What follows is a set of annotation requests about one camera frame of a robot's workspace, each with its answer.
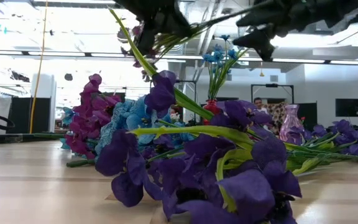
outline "purple glass vase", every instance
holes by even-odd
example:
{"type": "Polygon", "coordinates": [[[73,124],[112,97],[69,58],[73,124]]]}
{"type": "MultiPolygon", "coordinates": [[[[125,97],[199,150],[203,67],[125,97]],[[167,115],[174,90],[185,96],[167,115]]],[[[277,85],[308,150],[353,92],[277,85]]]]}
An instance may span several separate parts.
{"type": "Polygon", "coordinates": [[[288,133],[291,131],[292,127],[304,130],[304,127],[298,118],[298,108],[299,105],[285,106],[287,116],[285,117],[283,126],[281,126],[280,129],[280,139],[283,141],[288,141],[288,133]]]}

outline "red vase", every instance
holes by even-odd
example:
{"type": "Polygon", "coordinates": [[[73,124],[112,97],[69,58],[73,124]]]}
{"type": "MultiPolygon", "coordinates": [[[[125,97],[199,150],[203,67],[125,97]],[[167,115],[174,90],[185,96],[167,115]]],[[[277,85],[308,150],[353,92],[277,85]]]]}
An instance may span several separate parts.
{"type": "MultiPolygon", "coordinates": [[[[207,100],[206,105],[203,106],[203,108],[212,112],[212,114],[214,115],[219,114],[221,112],[221,109],[218,108],[216,102],[217,102],[216,100],[207,100]]],[[[209,121],[207,119],[203,119],[203,123],[204,125],[209,125],[209,121]]]]}

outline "computer monitor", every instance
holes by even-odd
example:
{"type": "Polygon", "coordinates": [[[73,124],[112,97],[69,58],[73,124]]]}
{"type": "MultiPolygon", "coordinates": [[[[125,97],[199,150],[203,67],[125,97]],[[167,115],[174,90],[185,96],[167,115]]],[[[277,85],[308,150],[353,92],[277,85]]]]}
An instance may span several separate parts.
{"type": "Polygon", "coordinates": [[[358,117],[358,99],[335,99],[335,116],[358,117]]]}

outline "table surface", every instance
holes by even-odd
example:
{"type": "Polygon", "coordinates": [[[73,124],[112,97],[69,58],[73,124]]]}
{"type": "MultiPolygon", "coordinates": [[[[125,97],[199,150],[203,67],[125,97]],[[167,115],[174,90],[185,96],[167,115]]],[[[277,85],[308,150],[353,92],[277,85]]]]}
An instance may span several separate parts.
{"type": "MultiPolygon", "coordinates": [[[[93,167],[67,168],[71,154],[60,145],[0,144],[0,223],[162,223],[158,202],[122,206],[108,197],[111,178],[93,167]]],[[[298,223],[358,223],[358,163],[327,166],[300,184],[303,198],[292,203],[298,223]]]]}

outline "man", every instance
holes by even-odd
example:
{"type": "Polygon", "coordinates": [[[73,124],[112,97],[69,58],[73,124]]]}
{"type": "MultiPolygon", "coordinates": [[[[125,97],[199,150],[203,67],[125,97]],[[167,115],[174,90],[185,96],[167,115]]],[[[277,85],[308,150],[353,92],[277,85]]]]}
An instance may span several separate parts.
{"type": "Polygon", "coordinates": [[[261,98],[256,97],[254,99],[254,105],[257,107],[259,112],[264,112],[266,114],[269,114],[269,112],[267,112],[267,109],[262,107],[262,99],[261,98]]]}

